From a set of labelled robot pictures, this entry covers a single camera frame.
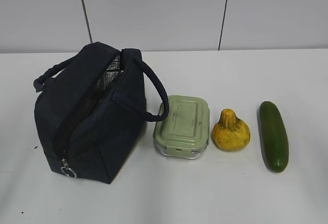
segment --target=tile grout line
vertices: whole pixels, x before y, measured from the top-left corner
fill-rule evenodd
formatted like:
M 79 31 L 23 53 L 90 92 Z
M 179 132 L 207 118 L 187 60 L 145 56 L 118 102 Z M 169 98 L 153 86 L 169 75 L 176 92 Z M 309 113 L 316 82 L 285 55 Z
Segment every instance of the tile grout line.
M 222 19 L 222 26 L 221 26 L 221 33 L 220 33 L 220 41 L 219 41 L 219 48 L 218 48 L 218 51 L 220 50 L 220 47 L 221 47 L 222 32 L 223 32 L 223 26 L 224 26 L 224 19 L 226 18 L 227 3 L 228 3 L 228 0 L 225 0 L 225 5 L 224 5 L 224 12 L 223 12 L 223 19 Z
M 86 5 L 84 3 L 84 0 L 81 0 L 81 2 L 82 2 L 84 17 L 85 17 L 86 24 L 87 24 L 87 29 L 88 29 L 88 34 L 89 34 L 89 40 L 90 40 L 90 43 L 92 43 L 92 36 L 91 36 L 91 31 L 90 31 L 90 26 L 89 26 L 89 20 L 88 20 L 88 16 L 87 16 Z

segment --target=white wall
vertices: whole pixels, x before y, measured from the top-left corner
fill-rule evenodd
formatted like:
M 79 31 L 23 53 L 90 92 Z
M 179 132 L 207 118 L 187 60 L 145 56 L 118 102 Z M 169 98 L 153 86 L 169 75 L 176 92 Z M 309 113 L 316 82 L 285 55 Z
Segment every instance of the white wall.
M 328 0 L 228 0 L 222 50 L 328 47 Z
M 71 52 L 89 42 L 80 0 L 0 0 L 0 53 Z
M 217 50 L 226 0 L 84 0 L 94 41 L 143 51 Z
M 217 50 L 226 0 L 85 0 L 94 41 L 143 51 Z M 328 47 L 328 0 L 228 0 L 221 50 Z M 76 52 L 81 0 L 0 0 L 0 53 Z

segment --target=green lid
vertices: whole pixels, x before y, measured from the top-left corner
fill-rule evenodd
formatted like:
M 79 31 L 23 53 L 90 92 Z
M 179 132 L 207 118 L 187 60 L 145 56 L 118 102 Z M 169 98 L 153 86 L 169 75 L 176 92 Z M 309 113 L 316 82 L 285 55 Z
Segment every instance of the green lid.
M 197 158 L 209 141 L 207 102 L 198 97 L 174 95 L 169 96 L 169 103 L 169 116 L 155 126 L 155 146 L 168 156 Z

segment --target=metal zipper ring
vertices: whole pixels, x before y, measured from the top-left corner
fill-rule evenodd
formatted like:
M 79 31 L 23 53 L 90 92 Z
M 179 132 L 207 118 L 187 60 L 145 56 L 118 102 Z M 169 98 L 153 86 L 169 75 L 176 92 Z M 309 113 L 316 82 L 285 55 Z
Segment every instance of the metal zipper ring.
M 72 170 L 71 168 L 61 167 L 60 169 L 61 169 L 62 173 L 65 174 L 67 177 L 71 177 L 71 178 L 76 178 L 77 177 L 76 172 L 74 170 Z M 71 173 L 74 174 L 74 177 L 72 177 L 71 175 L 66 173 L 65 170 L 71 171 Z

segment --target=mesh lining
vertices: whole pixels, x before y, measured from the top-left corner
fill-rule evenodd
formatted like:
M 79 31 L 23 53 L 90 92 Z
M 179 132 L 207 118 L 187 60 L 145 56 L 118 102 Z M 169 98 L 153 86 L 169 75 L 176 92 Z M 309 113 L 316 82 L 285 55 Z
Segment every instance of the mesh lining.
M 115 84 L 115 79 L 123 72 L 120 66 L 119 56 L 108 66 L 101 78 L 98 80 L 95 89 L 105 91 Z

